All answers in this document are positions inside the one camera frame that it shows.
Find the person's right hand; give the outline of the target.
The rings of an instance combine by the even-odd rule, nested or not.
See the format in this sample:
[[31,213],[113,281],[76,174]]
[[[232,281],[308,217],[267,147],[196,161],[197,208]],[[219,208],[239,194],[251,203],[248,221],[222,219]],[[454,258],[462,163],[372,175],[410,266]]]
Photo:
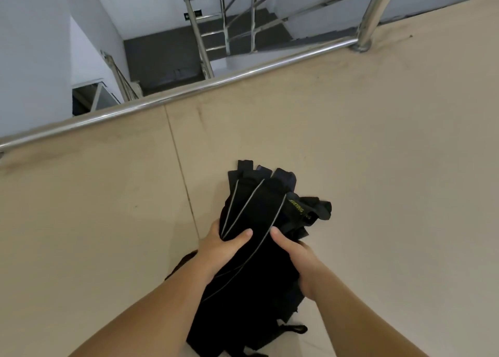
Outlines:
[[299,274],[299,286],[303,295],[315,301],[317,282],[327,268],[307,244],[301,241],[297,243],[300,243],[300,253],[296,257],[290,256],[290,260]]

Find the person's left hand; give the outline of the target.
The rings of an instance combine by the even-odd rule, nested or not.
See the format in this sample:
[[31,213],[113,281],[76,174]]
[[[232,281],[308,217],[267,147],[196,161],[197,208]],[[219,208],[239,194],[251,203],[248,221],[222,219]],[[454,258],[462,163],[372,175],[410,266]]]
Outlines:
[[207,285],[215,275],[235,256],[236,253],[224,253],[221,245],[223,240],[219,235],[220,220],[216,219],[207,236],[200,242],[198,252],[194,257],[194,266],[199,272],[202,282]]

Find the black backpack with grey stripes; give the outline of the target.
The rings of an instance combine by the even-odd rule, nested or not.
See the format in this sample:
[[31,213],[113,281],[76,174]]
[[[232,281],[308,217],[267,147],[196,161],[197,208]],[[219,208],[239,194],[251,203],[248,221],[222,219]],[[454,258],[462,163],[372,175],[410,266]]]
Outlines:
[[268,357],[259,350],[285,333],[308,331],[289,323],[304,295],[289,254],[271,239],[270,229],[298,242],[308,236],[307,227],[330,219],[332,205],[297,195],[296,182],[293,172],[254,167],[252,160],[239,160],[228,171],[219,236],[229,241],[247,229],[253,235],[203,292],[187,337],[199,357]]

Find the person's left forearm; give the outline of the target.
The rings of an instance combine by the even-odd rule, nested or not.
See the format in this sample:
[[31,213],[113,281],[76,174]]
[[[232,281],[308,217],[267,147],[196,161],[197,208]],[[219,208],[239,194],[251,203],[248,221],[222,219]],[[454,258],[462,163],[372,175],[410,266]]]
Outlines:
[[179,357],[213,277],[207,264],[188,262],[69,357]]

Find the person's right forearm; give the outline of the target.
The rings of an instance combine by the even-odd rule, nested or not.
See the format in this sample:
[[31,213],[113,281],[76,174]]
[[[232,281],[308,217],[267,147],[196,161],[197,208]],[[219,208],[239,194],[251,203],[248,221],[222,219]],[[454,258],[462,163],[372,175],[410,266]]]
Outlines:
[[336,357],[428,357],[328,268],[313,275],[310,288]]

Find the stainless steel stair railing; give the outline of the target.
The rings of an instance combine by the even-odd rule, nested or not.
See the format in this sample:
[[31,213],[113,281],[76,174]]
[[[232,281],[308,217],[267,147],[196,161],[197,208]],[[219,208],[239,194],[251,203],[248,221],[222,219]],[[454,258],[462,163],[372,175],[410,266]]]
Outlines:
[[[323,0],[311,7],[303,8],[299,12],[293,13],[293,15],[300,15],[340,1],[343,0]],[[222,70],[217,70],[216,73],[213,72],[211,62],[207,57],[207,49],[201,44],[201,37],[198,36],[199,48],[203,55],[202,66],[206,70],[208,79],[162,91],[114,107],[91,110],[88,114],[77,116],[70,120],[56,122],[24,133],[2,138],[0,139],[0,159],[6,152],[35,141],[51,138],[76,129],[96,125],[142,110],[165,105],[191,95],[197,95],[214,88],[283,68],[324,53],[346,47],[351,47],[354,51],[365,52],[371,47],[372,34],[379,25],[381,17],[389,3],[390,0],[371,0],[354,36],[345,36],[321,44],[308,44],[307,49],[305,49],[304,46],[300,46],[263,52],[252,50],[249,54],[228,56],[226,57],[227,67],[224,75],[222,75]]]

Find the dark grey staircase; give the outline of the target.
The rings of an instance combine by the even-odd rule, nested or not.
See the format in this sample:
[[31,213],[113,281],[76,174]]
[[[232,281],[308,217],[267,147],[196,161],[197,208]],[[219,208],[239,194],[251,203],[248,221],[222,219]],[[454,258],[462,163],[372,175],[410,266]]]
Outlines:
[[[277,20],[267,9],[255,12],[256,26]],[[251,16],[246,13],[228,28],[229,37],[250,30]],[[225,37],[222,20],[210,20],[199,25],[210,62],[225,58]],[[322,43],[354,36],[357,27],[325,32],[310,37],[293,38],[284,24],[260,31],[255,36],[255,51],[266,52],[302,45]],[[143,95],[158,93],[184,84],[204,80],[194,31],[190,25],[124,41],[130,80],[140,85]],[[251,51],[251,37],[246,35],[229,43],[231,55]]]

